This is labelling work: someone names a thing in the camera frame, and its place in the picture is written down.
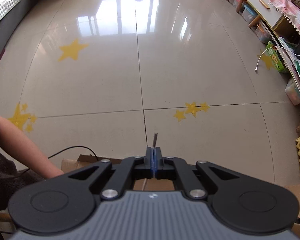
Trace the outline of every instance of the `plastic storage bin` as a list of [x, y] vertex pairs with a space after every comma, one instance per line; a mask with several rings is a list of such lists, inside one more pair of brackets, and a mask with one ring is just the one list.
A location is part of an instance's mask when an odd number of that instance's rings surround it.
[[[239, 1], [240, 1], [240, 0], [234, 0], [232, 5], [233, 5], [235, 8], [237, 8], [237, 6], [238, 6], [238, 4], [239, 4]], [[247, 4], [247, 3], [245, 3], [245, 2], [242, 3], [241, 8], [240, 8], [240, 12], [243, 12], [243, 10], [244, 10], [244, 5], [246, 5], [246, 4]]]
[[270, 34], [262, 27], [261, 24], [258, 24], [255, 33], [262, 43], [268, 44], [268, 42], [271, 41]]
[[287, 96], [289, 97], [290, 101], [296, 106], [300, 104], [300, 93], [298, 88], [296, 87], [293, 78], [290, 78], [287, 87], [285, 89]]
[[242, 17], [246, 20], [248, 24], [250, 24], [255, 17], [257, 17], [257, 13], [249, 6], [244, 6], [244, 11], [242, 13]]

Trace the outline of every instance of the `metal screw head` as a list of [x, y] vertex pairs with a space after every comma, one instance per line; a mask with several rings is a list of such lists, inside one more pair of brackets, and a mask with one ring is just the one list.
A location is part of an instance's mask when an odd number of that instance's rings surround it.
[[191, 197], [203, 197], [206, 194], [206, 192], [202, 189], [193, 189], [190, 191]]
[[158, 195], [156, 193], [151, 193], [149, 195], [149, 198], [155, 199], [156, 197], [158, 197]]
[[102, 192], [102, 195], [106, 198], [114, 198], [118, 195], [118, 192], [114, 189], [106, 189]]

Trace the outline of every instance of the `tile grout line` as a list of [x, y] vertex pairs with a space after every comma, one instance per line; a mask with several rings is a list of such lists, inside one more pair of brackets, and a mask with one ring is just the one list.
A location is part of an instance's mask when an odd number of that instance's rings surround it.
[[22, 91], [21, 91], [19, 103], [21, 102], [23, 89], [25, 88], [26, 80], [27, 80], [27, 77], [28, 77], [28, 74], [29, 74], [29, 71], [30, 71], [30, 67], [31, 67], [32, 61], [33, 61], [33, 59], [34, 59], [35, 54], [37, 53], [37, 50], [38, 50], [39, 45], [40, 45], [40, 43], [41, 43], [41, 41], [42, 41], [42, 38], [43, 38], [44, 34], [46, 33], [46, 31], [48, 30], [48, 28], [49, 28], [49, 26], [50, 26], [52, 20], [54, 19], [54, 17], [56, 16], [57, 12], [59, 11], [59, 9], [61, 8], [61, 6], [63, 5], [63, 3], [64, 3], [65, 1], [66, 1], [66, 0], [64, 0], [64, 1], [61, 3], [61, 5], [59, 6], [58, 10], [56, 11], [56, 13], [54, 14], [54, 16], [52, 17], [51, 21], [49, 22], [49, 25], [48, 25], [47, 29], [46, 29], [46, 30], [43, 32], [43, 34], [42, 34], [42, 37], [41, 37], [41, 39], [40, 39], [40, 41], [39, 41], [39, 43], [38, 43], [37, 48], [35, 49], [34, 55], [33, 55], [33, 57], [32, 57], [32, 60], [31, 60], [31, 62], [30, 62], [30, 65], [29, 65], [29, 68], [28, 68], [28, 71], [27, 71], [27, 75], [26, 75], [25, 81], [24, 81], [23, 86], [22, 86]]
[[249, 77], [249, 79], [250, 79], [250, 82], [251, 82], [251, 84], [252, 84], [252, 87], [253, 87], [253, 89], [254, 89], [254, 92], [255, 92], [256, 96], [258, 97], [258, 94], [257, 94], [257, 92], [256, 92], [256, 88], [255, 88], [254, 85], [253, 85], [253, 82], [252, 82], [252, 80], [251, 80], [251, 77], [250, 77], [250, 75], [249, 75], [249, 72], [248, 72], [248, 70], [247, 70], [247, 68], [246, 68], [246, 65], [244, 64], [244, 62], [243, 62], [243, 60], [242, 60], [242, 58], [241, 58], [241, 56], [240, 56], [240, 54], [239, 54], [239, 52], [238, 52], [238, 50], [237, 50], [237, 47], [234, 45], [234, 43], [233, 43], [233, 41], [232, 41], [230, 35], [228, 34], [228, 32], [227, 32], [227, 30], [226, 30], [226, 28], [225, 28], [224, 26], [223, 26], [223, 29], [225, 30], [226, 34], [228, 35], [229, 39], [231, 40], [231, 43], [233, 44], [235, 50], [237, 51], [238, 56], [239, 56], [239, 58], [240, 58], [240, 60], [241, 60], [241, 62], [242, 62], [242, 64], [243, 64], [243, 66], [244, 66], [244, 69], [246, 70], [246, 73], [248, 74], [248, 77]]
[[271, 152], [271, 159], [272, 159], [273, 181], [274, 181], [274, 184], [275, 184], [274, 162], [273, 162], [273, 155], [272, 155], [271, 143], [270, 143], [270, 138], [269, 138], [269, 132], [268, 132], [267, 124], [266, 124], [266, 119], [265, 119], [265, 116], [264, 116], [263, 111], [262, 111], [261, 103], [259, 105], [260, 105], [261, 113], [262, 113], [262, 116], [263, 116], [263, 120], [265, 121], [265, 126], [266, 126], [266, 130], [267, 130], [269, 146], [270, 146], [270, 152]]
[[[289, 103], [289, 102], [288, 101], [287, 102], [282, 101], [282, 102], [246, 103], [246, 104], [228, 104], [228, 105], [209, 105], [209, 106], [243, 106], [243, 105], [276, 104], [276, 103]], [[94, 113], [83, 113], [83, 114], [50, 115], [50, 116], [39, 116], [38, 118], [53, 118], [53, 117], [77, 116], [77, 115], [88, 115], [88, 114], [112, 114], [112, 113], [125, 113], [125, 112], [136, 112], [136, 111], [178, 109], [178, 108], [186, 108], [186, 106], [181, 106], [181, 107], [163, 107], [163, 108], [148, 108], [148, 109], [133, 109], [133, 110], [108, 111], [108, 112], [94, 112]]]
[[138, 28], [137, 28], [136, 0], [134, 0], [134, 12], [135, 12], [135, 15], [136, 15], [136, 36], [137, 36], [138, 64], [139, 64], [139, 77], [140, 77], [140, 90], [141, 90], [141, 102], [142, 102], [143, 122], [145, 124], [146, 144], [148, 146], [147, 129], [146, 129], [146, 117], [145, 117], [145, 109], [143, 107], [142, 84], [141, 84], [141, 70], [140, 70], [140, 57], [139, 57], [139, 41], [138, 41]]

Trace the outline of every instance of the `black cable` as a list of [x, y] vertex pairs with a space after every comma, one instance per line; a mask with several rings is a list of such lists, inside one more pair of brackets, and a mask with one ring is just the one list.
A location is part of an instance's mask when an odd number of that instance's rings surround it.
[[10, 235], [14, 234], [13, 232], [8, 232], [8, 231], [0, 231], [0, 233], [1, 234], [10, 234]]
[[[81, 146], [81, 145], [71, 146], [71, 147], [65, 148], [65, 149], [63, 149], [63, 150], [61, 150], [61, 151], [59, 151], [59, 152], [57, 152], [57, 153], [55, 153], [55, 154], [49, 156], [48, 159], [50, 159], [50, 158], [52, 158], [52, 157], [54, 157], [54, 156], [56, 156], [56, 155], [58, 155], [58, 154], [60, 154], [60, 153], [62, 153], [62, 152], [64, 152], [64, 151], [66, 151], [66, 150], [72, 149], [72, 148], [85, 148], [85, 149], [88, 149], [88, 150], [91, 151], [91, 152], [93, 153], [93, 155], [96, 157], [97, 162], [99, 161], [98, 156], [94, 153], [94, 151], [92, 151], [89, 147]], [[21, 172], [21, 173], [20, 173], [19, 175], [17, 175], [17, 176], [9, 177], [9, 178], [0, 178], [0, 180], [7, 180], [7, 179], [16, 179], [16, 178], [19, 178], [19, 177], [21, 177], [23, 174], [25, 174], [25, 173], [26, 173], [27, 171], [29, 171], [29, 170], [30, 170], [30, 168], [28, 168], [28, 169], [26, 169], [25, 171]]]

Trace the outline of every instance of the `white floor tile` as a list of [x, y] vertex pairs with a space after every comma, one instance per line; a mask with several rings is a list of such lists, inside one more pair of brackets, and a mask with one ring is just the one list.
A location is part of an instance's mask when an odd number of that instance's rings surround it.
[[300, 125], [300, 105], [291, 102], [261, 104], [269, 134], [275, 183], [291, 186], [300, 183], [299, 156], [295, 132]]
[[265, 50], [265, 45], [259, 41], [255, 33], [241, 32], [232, 28], [225, 29], [249, 73], [259, 102], [289, 102], [285, 93], [290, 79], [288, 74], [280, 74], [274, 67], [268, 69], [262, 60], [259, 61], [258, 71], [255, 72], [258, 58]]
[[206, 160], [258, 179], [274, 182], [269, 139], [259, 104], [212, 106], [178, 122], [176, 109], [146, 110], [148, 144], [158, 133], [163, 156], [189, 164]]
[[155, 31], [139, 33], [145, 109], [256, 103], [249, 75], [222, 26], [178, 17], [158, 19]]
[[217, 21], [224, 27], [233, 28], [242, 32], [251, 33], [248, 23], [241, 14], [236, 13], [235, 8], [226, 0], [205, 0], [210, 6], [210, 10], [217, 17]]
[[33, 35], [44, 32], [65, 0], [40, 0], [18, 25], [15, 33]]
[[135, 16], [134, 0], [65, 0], [49, 29], [89, 20], [105, 20]]
[[136, 14], [137, 23], [142, 22], [143, 25], [148, 22], [147, 17], [150, 18], [148, 28], [154, 28], [158, 19], [173, 23], [185, 17], [192, 21], [221, 25], [204, 0], [136, 0]]
[[22, 88], [43, 33], [14, 36], [0, 61], [0, 115], [11, 117], [20, 101]]
[[[146, 154], [142, 111], [38, 118], [28, 136], [47, 156], [75, 145], [89, 147], [97, 156], [109, 158]], [[61, 167], [63, 159], [76, 160], [80, 154], [91, 152], [74, 148], [56, 155], [51, 161]]]
[[[142, 109], [136, 23], [121, 20], [47, 31], [31, 64], [21, 103], [39, 117]], [[63, 54], [59, 46], [75, 39], [88, 46], [79, 51], [77, 60], [59, 62]]]

